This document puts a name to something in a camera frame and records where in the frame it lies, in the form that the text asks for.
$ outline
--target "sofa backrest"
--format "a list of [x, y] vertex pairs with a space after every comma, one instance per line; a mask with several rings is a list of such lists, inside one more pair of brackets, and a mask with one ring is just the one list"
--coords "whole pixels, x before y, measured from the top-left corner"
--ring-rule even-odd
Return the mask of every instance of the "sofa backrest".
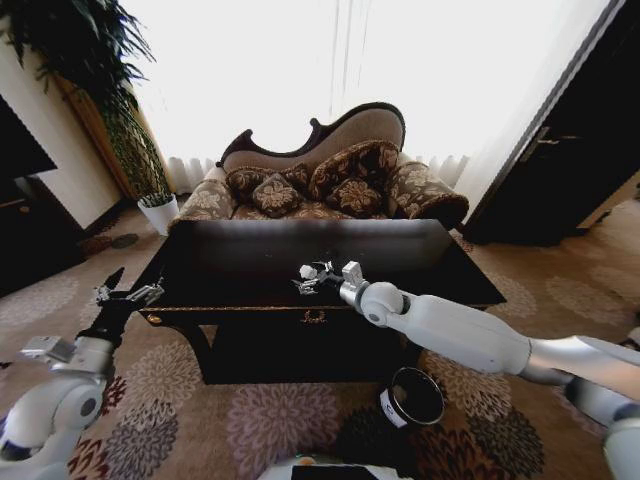
[[324, 160], [345, 148], [365, 140], [387, 140], [402, 149], [405, 136], [404, 119], [400, 111], [388, 103], [360, 105], [331, 125], [321, 125], [312, 118], [313, 128], [305, 144], [293, 152], [271, 152], [256, 145], [252, 131], [245, 130], [227, 147], [217, 166], [226, 172], [244, 166], [283, 170], [300, 162], [312, 172]]

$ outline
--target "white flower pot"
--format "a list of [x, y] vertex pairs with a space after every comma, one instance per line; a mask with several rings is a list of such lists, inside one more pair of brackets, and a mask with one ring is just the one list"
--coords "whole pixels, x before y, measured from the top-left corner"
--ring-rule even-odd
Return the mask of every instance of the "white flower pot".
[[171, 194], [170, 202], [160, 205], [159, 207], [147, 208], [142, 205], [142, 200], [138, 200], [138, 207], [160, 235], [164, 235], [165, 237], [169, 235], [167, 232], [169, 222], [178, 215], [178, 202], [174, 194]]

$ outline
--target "black coffee table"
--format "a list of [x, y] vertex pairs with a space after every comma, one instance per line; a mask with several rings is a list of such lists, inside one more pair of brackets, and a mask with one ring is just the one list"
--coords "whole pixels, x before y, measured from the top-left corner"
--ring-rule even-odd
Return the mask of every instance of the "black coffee table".
[[[205, 383], [379, 381], [415, 364], [418, 348], [336, 293], [298, 294], [290, 279], [315, 260], [476, 308], [505, 301], [435, 220], [182, 222], [134, 288], [163, 275], [142, 314], [186, 337]], [[218, 325], [212, 345], [202, 325]]]

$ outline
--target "black cup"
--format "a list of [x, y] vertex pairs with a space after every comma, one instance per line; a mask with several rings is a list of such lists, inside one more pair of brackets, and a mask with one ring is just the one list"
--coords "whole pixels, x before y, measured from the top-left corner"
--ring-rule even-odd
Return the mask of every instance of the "black cup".
[[442, 392], [426, 373], [417, 368], [398, 370], [380, 394], [384, 414], [396, 427], [437, 423], [444, 414]]

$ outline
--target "television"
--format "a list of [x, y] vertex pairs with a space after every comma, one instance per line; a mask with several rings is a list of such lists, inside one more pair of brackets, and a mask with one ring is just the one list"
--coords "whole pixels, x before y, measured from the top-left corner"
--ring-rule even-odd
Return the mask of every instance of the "television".
[[53, 170], [51, 161], [22, 121], [0, 95], [0, 180]]

